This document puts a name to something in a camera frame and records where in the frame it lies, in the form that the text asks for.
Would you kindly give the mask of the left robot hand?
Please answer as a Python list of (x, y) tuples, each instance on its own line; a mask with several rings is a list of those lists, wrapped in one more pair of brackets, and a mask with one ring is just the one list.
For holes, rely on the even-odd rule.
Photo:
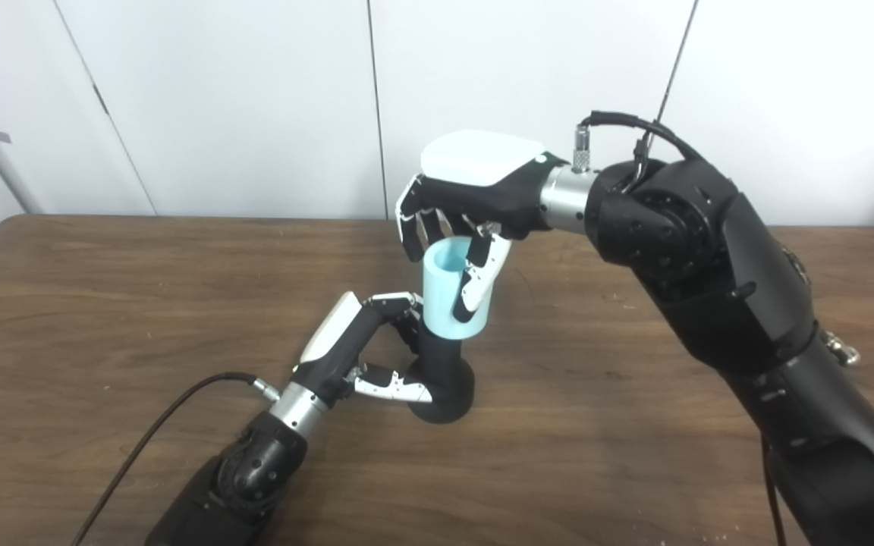
[(329, 409), (352, 394), (430, 404), (433, 396), (421, 381), (360, 358), (386, 325), (398, 332), (413, 355), (419, 355), (422, 314), (423, 297), (416, 293), (376, 294), (367, 300), (353, 291), (344, 293), (305, 346), (291, 383)]

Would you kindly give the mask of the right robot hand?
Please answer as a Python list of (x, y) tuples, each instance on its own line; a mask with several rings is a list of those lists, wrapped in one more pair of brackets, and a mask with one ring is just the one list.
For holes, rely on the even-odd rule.
[(454, 235), (470, 238), (452, 304), (457, 321), (470, 322), (488, 299), (513, 241), (549, 229), (540, 194), (552, 171), (568, 165), (538, 142), (475, 129), (423, 150), (422, 170), (395, 204), (398, 234), (411, 262), (426, 253), (420, 224), (429, 245), (444, 238), (441, 216)]

